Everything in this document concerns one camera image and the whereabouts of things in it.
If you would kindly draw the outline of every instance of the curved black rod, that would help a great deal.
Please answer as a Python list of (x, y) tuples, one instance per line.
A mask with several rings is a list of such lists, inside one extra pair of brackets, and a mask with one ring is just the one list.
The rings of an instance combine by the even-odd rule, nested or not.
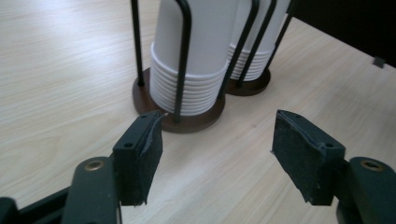
[(184, 81), (186, 79), (192, 18), (189, 3), (186, 0), (176, 0), (176, 2), (181, 9), (181, 14), (183, 15), (183, 31), (178, 62), (177, 92), (174, 111), (174, 123), (180, 123), (181, 102), (183, 100)]
[(227, 86), (228, 80), (230, 79), (233, 70), (235, 69), (235, 65), (239, 59), (239, 55), (241, 54), (242, 48), (244, 47), (248, 34), (253, 26), (253, 22), (256, 19), (257, 13), (259, 12), (260, 0), (251, 0), (251, 10), (247, 17), (247, 22), (245, 24), (244, 30), (242, 31), (241, 37), (239, 37), (238, 44), (236, 45), (236, 49), (233, 52), (233, 57), (231, 58), (230, 64), (228, 65), (227, 72), (225, 73), (223, 82), (221, 84), (218, 99), (222, 99), (225, 95), (225, 87)]
[(275, 43), (275, 49), (274, 49), (274, 51), (273, 51), (273, 53), (271, 55), (270, 60), (268, 60), (268, 63), (265, 66), (264, 71), (267, 70), (270, 67), (271, 62), (274, 59), (274, 56), (275, 56), (276, 51), (277, 51), (277, 48), (279, 47), (280, 42), (282, 42), (283, 35), (285, 35), (286, 30), (289, 27), (290, 21), (294, 17), (298, 1), (299, 0), (291, 0), (291, 3), (289, 5), (289, 10), (288, 10), (288, 17), (286, 18), (285, 22), (283, 23), (282, 29), (280, 30), (279, 36), (277, 37), (277, 40), (276, 40), (276, 43)]
[(134, 27), (134, 52), (136, 55), (137, 85), (144, 86), (142, 48), (140, 44), (139, 5), (137, 0), (131, 0), (132, 23)]
[(256, 40), (254, 41), (253, 47), (251, 48), (251, 52), (247, 57), (247, 61), (245, 63), (244, 69), (242, 70), (241, 76), (239, 77), (237, 87), (242, 87), (244, 79), (247, 75), (248, 69), (250, 67), (251, 62), (253, 61), (254, 55), (259, 48), (260, 43), (262, 42), (262, 38), (264, 37), (265, 31), (267, 30), (268, 24), (274, 14), (276, 8), (276, 0), (271, 0), (271, 4), (268, 8), (267, 14), (265, 15), (264, 21), (262, 22), (262, 27), (260, 28), (259, 33), (257, 34)]

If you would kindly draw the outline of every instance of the wooden table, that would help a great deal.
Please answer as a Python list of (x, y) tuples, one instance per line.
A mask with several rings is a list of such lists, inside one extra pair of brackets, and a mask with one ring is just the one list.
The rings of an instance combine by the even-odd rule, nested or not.
[[(159, 0), (140, 1), (145, 68)], [(267, 90), (226, 96), (217, 123), (163, 133), (148, 205), (125, 223), (336, 223), (313, 207), (270, 153), (278, 109), (299, 113), (343, 143), (346, 159), (396, 168), (396, 69), (293, 20)], [(0, 4), (0, 194), (19, 207), (70, 185), (75, 167), (108, 156), (137, 117), (129, 2)]]

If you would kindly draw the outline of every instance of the round wooden base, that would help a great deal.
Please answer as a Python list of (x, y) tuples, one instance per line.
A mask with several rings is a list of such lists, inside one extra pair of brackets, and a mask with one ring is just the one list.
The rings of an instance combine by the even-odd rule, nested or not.
[(269, 69), (264, 70), (262, 75), (253, 81), (245, 81), (242, 87), (237, 86), (238, 80), (229, 79), (226, 87), (226, 93), (236, 96), (252, 96), (259, 94), (267, 88), (271, 80), (271, 72)]
[(133, 85), (134, 107), (139, 114), (144, 114), (153, 110), (160, 110), (162, 113), (168, 113), (163, 119), (163, 130), (170, 133), (196, 133), (212, 124), (220, 117), (224, 106), (225, 97), (217, 100), (216, 103), (204, 114), (197, 116), (181, 116), (179, 123), (174, 123), (174, 114), (163, 110), (152, 100), (149, 94), (149, 69), (143, 72), (145, 85), (137, 85), (137, 80)]

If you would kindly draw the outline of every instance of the dark brown base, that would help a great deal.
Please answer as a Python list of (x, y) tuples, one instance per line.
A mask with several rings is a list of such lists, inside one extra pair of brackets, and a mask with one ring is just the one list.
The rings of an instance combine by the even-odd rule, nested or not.
[(216, 103), (204, 114), (197, 116), (181, 116), (180, 123), (174, 123), (174, 114), (163, 110), (152, 100), (149, 94), (149, 69), (143, 72), (145, 80), (144, 86), (138, 86), (137, 80), (133, 85), (134, 107), (139, 114), (144, 114), (153, 110), (160, 110), (168, 113), (163, 119), (163, 130), (170, 133), (196, 133), (214, 124), (220, 117), (224, 106), (225, 97), (217, 100)]
[(226, 93), (236, 96), (252, 96), (259, 94), (267, 88), (271, 80), (271, 72), (269, 69), (264, 70), (262, 75), (253, 81), (245, 81), (242, 87), (238, 88), (238, 80), (229, 79), (226, 87)]

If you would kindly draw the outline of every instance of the light wood surface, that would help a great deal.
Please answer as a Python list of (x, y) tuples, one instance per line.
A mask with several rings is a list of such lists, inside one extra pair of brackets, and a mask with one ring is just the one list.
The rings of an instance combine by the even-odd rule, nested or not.
[[(145, 68), (159, 0), (140, 1)], [(270, 153), (277, 109), (299, 113), (347, 147), (396, 168), (396, 70), (293, 20), (268, 89), (226, 96), (219, 121), (163, 133), (148, 205), (125, 223), (336, 223), (304, 203)], [(70, 185), (75, 167), (108, 156), (137, 117), (129, 2), (0, 3), (0, 195), (19, 208)]]

